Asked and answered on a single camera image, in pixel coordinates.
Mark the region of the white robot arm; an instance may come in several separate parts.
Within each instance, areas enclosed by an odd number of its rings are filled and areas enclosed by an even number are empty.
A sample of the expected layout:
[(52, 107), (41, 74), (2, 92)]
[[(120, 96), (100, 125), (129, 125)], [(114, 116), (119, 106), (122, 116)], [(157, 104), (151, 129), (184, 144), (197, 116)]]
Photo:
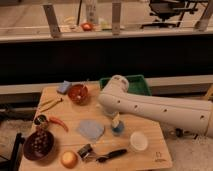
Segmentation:
[(146, 96), (128, 93), (129, 81), (114, 75), (98, 101), (109, 112), (131, 113), (213, 138), (213, 103), (205, 100)]

